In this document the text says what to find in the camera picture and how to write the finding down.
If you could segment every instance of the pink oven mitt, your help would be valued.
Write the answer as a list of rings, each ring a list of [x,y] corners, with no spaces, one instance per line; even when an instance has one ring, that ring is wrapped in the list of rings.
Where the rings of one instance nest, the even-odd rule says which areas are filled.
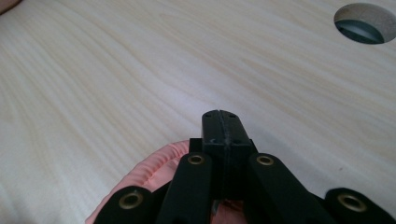
[[[153,192],[172,180],[180,158],[189,152],[189,141],[169,144],[148,158],[141,161],[126,175],[121,182],[101,201],[93,213],[85,220],[86,224],[92,224],[103,206],[110,197],[120,189],[128,186],[136,186]],[[224,201],[219,205],[215,216],[212,216],[213,224],[245,224],[245,216],[242,212],[242,203]]]

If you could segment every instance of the table surface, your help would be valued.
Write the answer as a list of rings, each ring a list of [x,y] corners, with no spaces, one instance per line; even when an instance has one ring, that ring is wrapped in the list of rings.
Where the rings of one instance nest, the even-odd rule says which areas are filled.
[[[22,1],[0,17],[2,223],[82,223],[213,109],[309,191],[396,217],[396,41],[342,36],[352,2]]]

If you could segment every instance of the wood grain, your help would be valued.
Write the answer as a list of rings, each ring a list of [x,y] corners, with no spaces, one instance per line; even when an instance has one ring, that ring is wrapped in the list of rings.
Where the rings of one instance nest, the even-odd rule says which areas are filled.
[[[2,222],[83,222],[218,108],[310,191],[355,189],[396,217],[396,42],[342,36],[350,3],[23,1],[0,17]]]

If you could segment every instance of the pink cloth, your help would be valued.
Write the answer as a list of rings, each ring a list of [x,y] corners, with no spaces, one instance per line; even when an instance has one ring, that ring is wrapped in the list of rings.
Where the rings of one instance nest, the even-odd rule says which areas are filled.
[[[189,141],[169,144],[148,158],[139,162],[121,182],[100,202],[93,213],[85,220],[92,224],[108,199],[120,189],[137,186],[149,191],[155,191],[169,182],[176,171],[180,158],[189,152]],[[247,223],[242,212],[242,203],[226,201],[221,203],[218,212],[212,217],[213,224],[244,224]]]

